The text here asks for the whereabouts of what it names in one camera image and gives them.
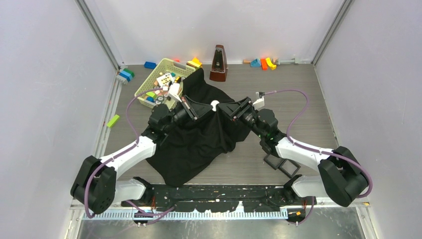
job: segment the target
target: wood-grain floor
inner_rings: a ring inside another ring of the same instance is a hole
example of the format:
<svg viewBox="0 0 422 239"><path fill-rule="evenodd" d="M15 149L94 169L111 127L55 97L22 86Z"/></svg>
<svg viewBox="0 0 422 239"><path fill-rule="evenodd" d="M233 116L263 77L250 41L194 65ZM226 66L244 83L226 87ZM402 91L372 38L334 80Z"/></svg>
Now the wood-grain floor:
<svg viewBox="0 0 422 239"><path fill-rule="evenodd" d="M126 122L125 110L134 93L152 70L142 65L130 66L135 78L123 86L118 101L116 114L120 120L111 129L105 153L110 154L135 140L134 133ZM314 67L307 65L282 65L276 70L262 71L248 65L229 65L226 82L208 80L210 65L204 65L206 81L225 91L235 100L246 96L255 100L255 92L281 89L300 89L305 91L310 99L308 110L292 127L292 136L300 141L313 145L335 148L334 134L331 129L325 102L318 84ZM290 121L305 105L305 98L296 92L285 92L265 97L265 108L272 109L278 119L278 127L285 132ZM134 102L129 118L142 132L146 126L151 109ZM265 156L259 145L259 138L251 133L244 142L236 145L233 152L219 155L212 164L188 183L193 184L284 184L288 181L279 170L273 170L262 161ZM311 169L302 166L298 173L315 175ZM120 177L127 180L139 176L150 183L164 183L164 180L146 160L129 169Z"/></svg>

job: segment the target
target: green toy block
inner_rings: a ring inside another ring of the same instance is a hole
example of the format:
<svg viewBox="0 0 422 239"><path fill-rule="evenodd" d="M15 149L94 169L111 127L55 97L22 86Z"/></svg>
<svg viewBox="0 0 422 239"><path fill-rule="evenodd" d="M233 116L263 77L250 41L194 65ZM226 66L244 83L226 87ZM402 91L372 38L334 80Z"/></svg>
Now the green toy block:
<svg viewBox="0 0 422 239"><path fill-rule="evenodd" d="M152 92L152 91L147 92L147 93L146 93L146 95L147 95L147 96L150 96L150 97L151 97L151 98L153 98L154 100L155 100L155 98L157 98L157 95L156 95L154 92Z"/></svg>
<svg viewBox="0 0 422 239"><path fill-rule="evenodd" d="M123 70L126 71L127 73L131 74L132 77L135 77L135 73L133 71L131 71L131 70L127 69L127 68L124 68Z"/></svg>
<svg viewBox="0 0 422 239"><path fill-rule="evenodd" d="M110 119L110 121L107 123L107 127L111 128L113 127L113 125L118 121L118 119L120 118L119 115L115 115L112 119Z"/></svg>

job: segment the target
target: wooden metronome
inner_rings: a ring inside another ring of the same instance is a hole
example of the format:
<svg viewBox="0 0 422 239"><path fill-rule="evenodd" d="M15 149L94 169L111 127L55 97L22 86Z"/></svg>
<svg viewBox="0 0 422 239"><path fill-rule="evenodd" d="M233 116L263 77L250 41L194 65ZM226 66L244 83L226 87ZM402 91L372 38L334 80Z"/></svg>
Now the wooden metronome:
<svg viewBox="0 0 422 239"><path fill-rule="evenodd" d="M214 59L212 60L210 80L224 82L227 78L227 58L225 56L224 46L216 45Z"/></svg>

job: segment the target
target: yellow basket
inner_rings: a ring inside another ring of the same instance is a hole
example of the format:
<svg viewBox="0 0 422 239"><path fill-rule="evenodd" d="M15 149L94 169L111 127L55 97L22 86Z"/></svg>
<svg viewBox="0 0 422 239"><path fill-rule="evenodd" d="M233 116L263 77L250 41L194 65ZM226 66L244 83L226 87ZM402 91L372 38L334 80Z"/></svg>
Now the yellow basket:
<svg viewBox="0 0 422 239"><path fill-rule="evenodd" d="M149 74L148 78L142 83L141 87L135 92L135 96L137 96L139 93L147 90L151 90L154 88L154 82L157 80L158 77L160 77L160 72L165 74L166 72L173 72L176 74L176 77L187 77L188 75L192 74L195 71L195 68L188 65L183 65L177 61L173 61L168 58L164 58L160 61L160 63L155 67L155 69ZM180 83L180 88L183 89L183 81ZM148 106L150 108L153 108L155 106L155 103L152 103L150 101L147 101L144 99L145 95L142 95L138 97L139 102L141 104ZM176 106L176 102L171 100L166 100L165 104L167 107L171 110Z"/></svg>

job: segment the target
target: black t-shirt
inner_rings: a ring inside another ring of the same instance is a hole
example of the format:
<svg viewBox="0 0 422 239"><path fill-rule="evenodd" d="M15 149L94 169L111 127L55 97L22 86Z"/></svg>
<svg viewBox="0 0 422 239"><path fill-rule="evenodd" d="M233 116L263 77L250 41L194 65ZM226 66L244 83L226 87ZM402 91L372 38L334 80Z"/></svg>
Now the black t-shirt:
<svg viewBox="0 0 422 239"><path fill-rule="evenodd" d="M210 104L234 102L222 90L208 85L204 70L198 69L183 81L183 95L193 101ZM179 187L204 170L218 155L234 150L237 142L244 141L250 129L234 123L223 112L212 112L194 127L176 127L166 141L148 158L167 185Z"/></svg>

